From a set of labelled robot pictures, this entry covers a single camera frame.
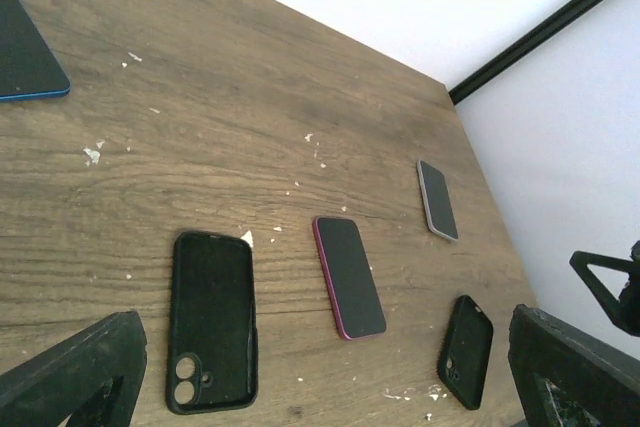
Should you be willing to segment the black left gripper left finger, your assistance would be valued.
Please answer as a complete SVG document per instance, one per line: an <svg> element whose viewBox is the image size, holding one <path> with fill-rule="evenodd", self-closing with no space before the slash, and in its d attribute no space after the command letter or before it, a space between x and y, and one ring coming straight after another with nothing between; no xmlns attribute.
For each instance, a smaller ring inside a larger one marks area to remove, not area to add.
<svg viewBox="0 0 640 427"><path fill-rule="evenodd" d="M1 375L1 424L128 426L146 345L137 312L103 318Z"/></svg>

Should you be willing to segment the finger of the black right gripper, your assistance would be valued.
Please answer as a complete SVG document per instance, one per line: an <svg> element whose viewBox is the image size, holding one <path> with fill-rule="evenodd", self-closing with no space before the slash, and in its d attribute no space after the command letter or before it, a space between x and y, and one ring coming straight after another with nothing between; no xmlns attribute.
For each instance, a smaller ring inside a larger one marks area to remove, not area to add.
<svg viewBox="0 0 640 427"><path fill-rule="evenodd" d="M639 332L638 250L630 252L629 260L576 251L572 254L569 264L592 293L614 326L626 333ZM627 282L617 297L592 272L591 266L628 275Z"/></svg>

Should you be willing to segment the large black phone case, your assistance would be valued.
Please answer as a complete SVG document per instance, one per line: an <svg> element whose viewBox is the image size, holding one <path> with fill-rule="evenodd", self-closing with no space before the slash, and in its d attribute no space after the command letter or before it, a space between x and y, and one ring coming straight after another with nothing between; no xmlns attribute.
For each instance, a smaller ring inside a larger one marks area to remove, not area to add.
<svg viewBox="0 0 640 427"><path fill-rule="evenodd" d="M249 243L181 232L173 249L167 407L178 415L246 408L258 394L258 365Z"/></svg>

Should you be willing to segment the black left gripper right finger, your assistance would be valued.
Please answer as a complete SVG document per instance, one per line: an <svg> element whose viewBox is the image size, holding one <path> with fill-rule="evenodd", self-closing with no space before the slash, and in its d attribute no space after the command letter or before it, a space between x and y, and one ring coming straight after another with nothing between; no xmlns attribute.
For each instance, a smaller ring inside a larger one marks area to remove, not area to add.
<svg viewBox="0 0 640 427"><path fill-rule="evenodd" d="M508 360L527 426L637 426L639 361L519 304Z"/></svg>

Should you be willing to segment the small black phone case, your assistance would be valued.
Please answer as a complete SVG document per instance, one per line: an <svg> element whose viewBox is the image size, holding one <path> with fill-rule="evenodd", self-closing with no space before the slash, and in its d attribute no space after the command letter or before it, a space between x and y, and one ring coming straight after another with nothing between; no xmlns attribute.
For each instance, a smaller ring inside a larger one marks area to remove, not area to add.
<svg viewBox="0 0 640 427"><path fill-rule="evenodd" d="M493 324L479 305L469 295L458 297L437 361L437 373L468 410L481 406L493 334Z"/></svg>

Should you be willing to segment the white phone black screen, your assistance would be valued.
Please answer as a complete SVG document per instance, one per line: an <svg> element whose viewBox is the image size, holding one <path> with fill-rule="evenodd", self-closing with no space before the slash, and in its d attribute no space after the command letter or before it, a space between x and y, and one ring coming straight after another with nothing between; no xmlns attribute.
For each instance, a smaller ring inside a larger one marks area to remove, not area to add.
<svg viewBox="0 0 640 427"><path fill-rule="evenodd" d="M417 161L417 173L429 230L449 241L457 241L457 225L443 173L422 160Z"/></svg>

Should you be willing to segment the magenta phone black screen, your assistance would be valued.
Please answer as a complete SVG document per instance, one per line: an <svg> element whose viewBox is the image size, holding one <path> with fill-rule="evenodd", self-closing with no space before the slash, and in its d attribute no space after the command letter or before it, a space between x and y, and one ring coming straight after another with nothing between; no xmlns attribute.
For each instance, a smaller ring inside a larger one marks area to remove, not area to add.
<svg viewBox="0 0 640 427"><path fill-rule="evenodd" d="M312 229L340 335L356 340L384 333L386 318L356 223L317 217Z"/></svg>

